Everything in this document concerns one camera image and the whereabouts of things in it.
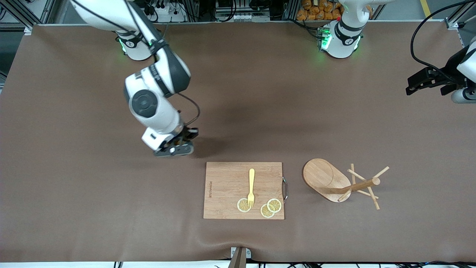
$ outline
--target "brown table surface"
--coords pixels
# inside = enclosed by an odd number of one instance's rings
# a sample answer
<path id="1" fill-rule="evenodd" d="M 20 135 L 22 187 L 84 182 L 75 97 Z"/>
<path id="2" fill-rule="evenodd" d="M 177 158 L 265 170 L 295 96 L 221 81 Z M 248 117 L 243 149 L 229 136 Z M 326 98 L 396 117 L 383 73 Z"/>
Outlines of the brown table surface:
<path id="1" fill-rule="evenodd" d="M 232 246 L 260 261 L 475 261 L 476 105 L 405 95 L 423 68 L 416 26 L 369 23 L 344 60 L 292 23 L 170 26 L 202 109 L 195 153 L 171 159 L 143 144 L 122 93 L 151 60 L 123 56 L 111 32 L 34 27 L 0 97 L 0 261 L 221 259 Z M 436 66 L 459 49 L 442 22 L 416 39 Z M 367 178 L 390 166 L 382 209 L 321 197 L 302 178 L 313 158 Z M 286 219 L 203 219 L 207 161 L 282 162 Z"/>

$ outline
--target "yellow tape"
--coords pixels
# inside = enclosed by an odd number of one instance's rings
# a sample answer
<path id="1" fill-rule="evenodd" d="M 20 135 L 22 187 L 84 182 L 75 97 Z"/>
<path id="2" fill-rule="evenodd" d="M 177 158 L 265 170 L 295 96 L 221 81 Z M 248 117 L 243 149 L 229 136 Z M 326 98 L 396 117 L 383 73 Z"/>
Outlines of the yellow tape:
<path id="1" fill-rule="evenodd" d="M 425 13 L 425 18 L 426 18 L 431 14 L 430 8 L 428 7 L 428 3 L 426 2 L 426 0 L 420 0 L 420 3 L 421 3 L 421 7 L 423 8 L 423 12 Z"/>

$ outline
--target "table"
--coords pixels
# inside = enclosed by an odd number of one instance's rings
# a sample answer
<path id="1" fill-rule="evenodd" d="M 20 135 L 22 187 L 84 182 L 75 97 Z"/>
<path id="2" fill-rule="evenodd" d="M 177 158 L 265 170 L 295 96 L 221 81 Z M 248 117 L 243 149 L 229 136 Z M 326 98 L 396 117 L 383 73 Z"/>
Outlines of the table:
<path id="1" fill-rule="evenodd" d="M 0 261 L 221 259 L 232 246 L 259 261 L 475 261 L 476 105 L 405 95 L 423 68 L 416 26 L 369 23 L 344 60 L 292 23 L 170 26 L 202 109 L 195 153 L 170 159 L 142 143 L 122 95 L 151 60 L 124 57 L 111 32 L 34 27 L 0 96 Z M 415 45 L 436 66 L 461 49 L 442 22 Z M 374 187 L 382 209 L 318 195 L 302 178 L 313 158 L 364 177 L 390 166 Z M 282 162 L 286 219 L 203 219 L 207 161 Z"/>

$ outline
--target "fork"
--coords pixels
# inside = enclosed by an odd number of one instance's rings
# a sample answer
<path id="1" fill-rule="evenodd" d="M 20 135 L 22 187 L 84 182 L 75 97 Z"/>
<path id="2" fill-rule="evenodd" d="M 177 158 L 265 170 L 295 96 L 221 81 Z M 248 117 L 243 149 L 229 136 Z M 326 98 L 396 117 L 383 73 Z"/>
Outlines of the fork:
<path id="1" fill-rule="evenodd" d="M 248 207 L 252 208 L 255 203 L 255 195 L 253 194 L 253 185 L 255 183 L 255 170 L 249 169 L 249 194 L 248 194 Z"/>

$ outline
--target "lemon slice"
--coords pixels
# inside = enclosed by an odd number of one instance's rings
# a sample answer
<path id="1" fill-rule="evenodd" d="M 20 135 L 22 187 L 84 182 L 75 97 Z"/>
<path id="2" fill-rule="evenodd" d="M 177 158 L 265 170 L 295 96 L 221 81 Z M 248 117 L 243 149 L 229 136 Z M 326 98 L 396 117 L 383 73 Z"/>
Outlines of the lemon slice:
<path id="1" fill-rule="evenodd" d="M 281 201 L 279 199 L 272 198 L 268 201 L 266 207 L 271 213 L 278 213 L 283 206 L 281 205 Z"/>
<path id="2" fill-rule="evenodd" d="M 237 208 L 241 212 L 248 212 L 251 208 L 248 206 L 248 199 L 242 198 L 238 200 Z"/>
<path id="3" fill-rule="evenodd" d="M 271 218 L 274 216 L 274 213 L 272 213 L 269 209 L 267 204 L 264 204 L 261 206 L 261 215 L 267 219 Z"/>

